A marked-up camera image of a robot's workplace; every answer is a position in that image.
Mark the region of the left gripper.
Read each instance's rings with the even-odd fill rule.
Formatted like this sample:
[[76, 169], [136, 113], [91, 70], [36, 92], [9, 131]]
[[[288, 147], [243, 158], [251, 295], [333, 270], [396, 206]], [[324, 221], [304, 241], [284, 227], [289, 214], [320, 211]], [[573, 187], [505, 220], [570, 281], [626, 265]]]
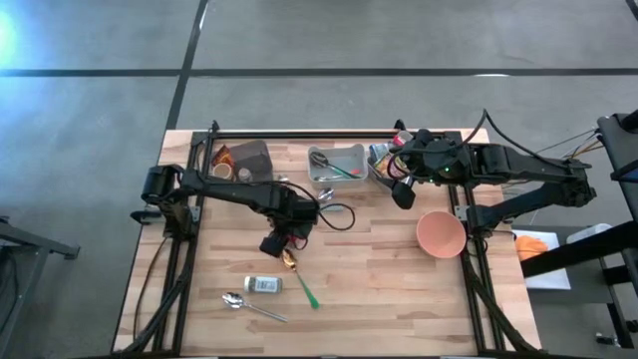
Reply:
[[[308, 245], [309, 234], [317, 223], [319, 205], [315, 200], [304, 198], [294, 191], [287, 193], [268, 218], [272, 226], [293, 236], [293, 247], [304, 249]], [[259, 250], [278, 258], [289, 242], [287, 234], [271, 232], [259, 245]]]

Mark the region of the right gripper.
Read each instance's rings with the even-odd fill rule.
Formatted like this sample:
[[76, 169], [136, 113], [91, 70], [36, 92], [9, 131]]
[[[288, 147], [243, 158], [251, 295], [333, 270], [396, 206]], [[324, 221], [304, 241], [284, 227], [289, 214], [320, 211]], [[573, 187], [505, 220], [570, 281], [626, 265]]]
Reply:
[[[460, 132], [432, 133], [420, 130], [405, 144], [408, 175], [419, 182], [465, 184], [471, 178], [469, 146]], [[396, 181], [391, 197], [401, 209], [410, 209], [415, 193], [410, 184]]]

